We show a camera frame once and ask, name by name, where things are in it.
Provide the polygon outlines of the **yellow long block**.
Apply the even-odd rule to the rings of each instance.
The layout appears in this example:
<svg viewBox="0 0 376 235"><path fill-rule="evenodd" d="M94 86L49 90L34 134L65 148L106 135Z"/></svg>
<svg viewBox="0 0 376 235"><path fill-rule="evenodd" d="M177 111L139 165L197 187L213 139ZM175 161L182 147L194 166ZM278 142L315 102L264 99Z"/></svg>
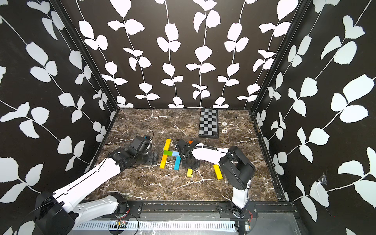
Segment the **yellow long block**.
<svg viewBox="0 0 376 235"><path fill-rule="evenodd" d="M191 178L193 176L193 170L191 168L189 168L187 170L187 177Z"/></svg>
<svg viewBox="0 0 376 235"><path fill-rule="evenodd" d="M170 142L171 142L170 139L167 139L167 140L166 140L165 145L164 145L164 151L168 151L168 150L169 150Z"/></svg>

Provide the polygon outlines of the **teal long block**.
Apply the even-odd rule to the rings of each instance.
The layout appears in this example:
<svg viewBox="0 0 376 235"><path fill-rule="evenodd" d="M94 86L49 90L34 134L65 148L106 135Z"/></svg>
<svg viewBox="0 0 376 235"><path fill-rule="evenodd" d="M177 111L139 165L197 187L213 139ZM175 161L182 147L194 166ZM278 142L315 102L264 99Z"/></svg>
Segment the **teal long block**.
<svg viewBox="0 0 376 235"><path fill-rule="evenodd" d="M179 156L176 156L175 165L174 165L174 170L179 170L179 168L180 168L180 163L181 163L181 158L180 158Z"/></svg>

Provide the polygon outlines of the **yellow-orange long block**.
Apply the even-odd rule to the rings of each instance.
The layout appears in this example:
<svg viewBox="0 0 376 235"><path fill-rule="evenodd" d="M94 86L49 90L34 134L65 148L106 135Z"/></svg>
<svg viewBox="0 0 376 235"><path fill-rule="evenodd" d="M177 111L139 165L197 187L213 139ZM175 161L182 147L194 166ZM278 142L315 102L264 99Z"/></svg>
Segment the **yellow-orange long block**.
<svg viewBox="0 0 376 235"><path fill-rule="evenodd" d="M160 163L160 169L165 169L166 161L167 161L167 155L163 155L161 163Z"/></svg>

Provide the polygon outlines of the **green short block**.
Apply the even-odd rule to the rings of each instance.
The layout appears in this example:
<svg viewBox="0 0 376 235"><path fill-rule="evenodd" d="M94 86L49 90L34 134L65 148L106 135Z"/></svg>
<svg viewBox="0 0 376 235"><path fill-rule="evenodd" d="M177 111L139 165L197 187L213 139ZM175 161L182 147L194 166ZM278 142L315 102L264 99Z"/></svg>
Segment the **green short block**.
<svg viewBox="0 0 376 235"><path fill-rule="evenodd" d="M173 151L164 150L163 151L163 155L172 156L173 155Z"/></svg>

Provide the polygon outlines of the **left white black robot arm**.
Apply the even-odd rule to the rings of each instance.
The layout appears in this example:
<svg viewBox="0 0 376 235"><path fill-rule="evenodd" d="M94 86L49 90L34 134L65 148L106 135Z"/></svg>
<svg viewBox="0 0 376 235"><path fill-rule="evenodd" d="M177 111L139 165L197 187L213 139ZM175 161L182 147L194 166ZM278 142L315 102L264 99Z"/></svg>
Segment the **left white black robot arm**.
<svg viewBox="0 0 376 235"><path fill-rule="evenodd" d="M119 193L88 203L82 203L82 200L123 170L133 165L154 165L157 161L157 152L144 153L132 148L114 150L77 180L53 193L39 195L34 212L36 226L44 235L66 235L78 225L103 215L126 217L131 209Z"/></svg>

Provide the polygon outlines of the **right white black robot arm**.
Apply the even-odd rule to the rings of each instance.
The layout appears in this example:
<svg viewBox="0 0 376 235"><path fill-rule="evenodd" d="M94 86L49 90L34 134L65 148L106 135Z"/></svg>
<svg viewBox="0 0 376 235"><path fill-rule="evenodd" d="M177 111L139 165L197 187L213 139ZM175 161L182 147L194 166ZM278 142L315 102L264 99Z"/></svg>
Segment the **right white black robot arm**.
<svg viewBox="0 0 376 235"><path fill-rule="evenodd" d="M256 168L240 148L216 148L198 141L188 143L183 140L179 140L175 147L184 167L197 169L200 161L218 165L233 186L233 206L239 210L246 207L249 201L248 190Z"/></svg>

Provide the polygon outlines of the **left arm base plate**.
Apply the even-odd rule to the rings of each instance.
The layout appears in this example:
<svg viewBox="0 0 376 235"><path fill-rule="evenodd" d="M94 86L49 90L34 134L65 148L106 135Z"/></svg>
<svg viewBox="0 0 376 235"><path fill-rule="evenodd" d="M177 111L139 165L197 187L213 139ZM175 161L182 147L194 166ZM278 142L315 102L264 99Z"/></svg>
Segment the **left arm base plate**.
<svg viewBox="0 0 376 235"><path fill-rule="evenodd" d="M135 201L120 202L115 212L113 213L113 216L115 218L122 218L122 217L125 217L126 214L130 213L136 218L139 218L142 212L142 208L143 208L143 204L141 202L135 202Z"/></svg>

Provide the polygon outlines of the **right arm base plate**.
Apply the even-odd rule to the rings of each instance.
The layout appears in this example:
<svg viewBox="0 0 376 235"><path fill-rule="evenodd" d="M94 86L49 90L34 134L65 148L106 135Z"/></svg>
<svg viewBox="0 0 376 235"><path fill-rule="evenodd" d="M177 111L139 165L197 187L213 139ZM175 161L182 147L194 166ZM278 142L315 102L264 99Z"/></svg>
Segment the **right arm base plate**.
<svg viewBox="0 0 376 235"><path fill-rule="evenodd" d="M240 209L232 202L221 202L216 207L221 218L229 218L235 220L251 220L258 218L258 210L253 201L248 201L244 208Z"/></svg>

